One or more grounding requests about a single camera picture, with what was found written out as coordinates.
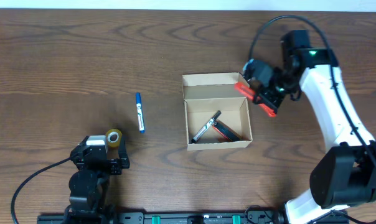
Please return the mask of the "black whiteboard marker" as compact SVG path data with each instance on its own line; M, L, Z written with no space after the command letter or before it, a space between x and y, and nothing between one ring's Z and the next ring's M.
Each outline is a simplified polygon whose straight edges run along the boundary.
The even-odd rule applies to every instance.
M204 133L217 123L217 118L222 114L221 111L217 111L204 125L203 127L194 135L190 143L195 144L204 135Z

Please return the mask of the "orange black stapler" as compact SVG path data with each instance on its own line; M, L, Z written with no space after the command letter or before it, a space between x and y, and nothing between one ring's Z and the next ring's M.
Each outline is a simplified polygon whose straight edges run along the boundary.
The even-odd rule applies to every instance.
M217 121L213 128L230 142L236 142L241 140L241 137L237 133L235 133L221 121Z

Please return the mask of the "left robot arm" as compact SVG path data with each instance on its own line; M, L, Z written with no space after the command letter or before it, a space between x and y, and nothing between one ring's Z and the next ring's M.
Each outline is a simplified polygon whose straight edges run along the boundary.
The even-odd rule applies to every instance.
M78 171L70 178L68 209L63 222L72 223L118 223L113 205L106 205L106 195L112 175L122 174L130 167L125 137L115 141L109 136L86 136L70 153L71 161Z

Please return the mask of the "orange utility knife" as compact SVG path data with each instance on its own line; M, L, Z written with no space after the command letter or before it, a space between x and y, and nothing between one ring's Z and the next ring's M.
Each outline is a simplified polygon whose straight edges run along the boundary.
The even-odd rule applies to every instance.
M276 110L271 107L271 103L267 102L267 100L263 96L260 96L259 93L256 93L249 86L246 86L243 83L237 82L234 87L240 94L245 96L249 101L251 101L255 105L258 105L260 108L262 108L262 110L269 117L273 118L276 116Z

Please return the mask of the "blue whiteboard marker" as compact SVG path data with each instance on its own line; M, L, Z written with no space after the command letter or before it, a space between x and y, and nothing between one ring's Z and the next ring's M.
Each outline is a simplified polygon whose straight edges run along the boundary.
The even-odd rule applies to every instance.
M145 133L145 125L144 125L144 116L143 116L143 109L142 109L142 102L141 102L140 93L136 93L135 97L136 97L136 109L137 109L137 113L138 113L139 132L141 134L144 134Z

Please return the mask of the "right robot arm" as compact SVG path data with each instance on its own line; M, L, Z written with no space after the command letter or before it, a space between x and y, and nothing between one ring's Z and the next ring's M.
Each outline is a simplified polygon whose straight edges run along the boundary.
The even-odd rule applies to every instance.
M282 101L305 95L324 138L325 156L313 169L309 189L287 201L276 214L281 223L348 221L345 210L376 200L376 140L361 122L329 45L315 48L306 30L281 38L283 67L251 58L243 69L256 80L252 102L270 115Z

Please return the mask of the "cardboard box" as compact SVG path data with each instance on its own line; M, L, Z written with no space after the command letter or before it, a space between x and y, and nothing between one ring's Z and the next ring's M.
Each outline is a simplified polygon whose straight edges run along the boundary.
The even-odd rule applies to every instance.
M248 99L236 84L248 86L239 73L182 76L187 150L245 148L253 141Z

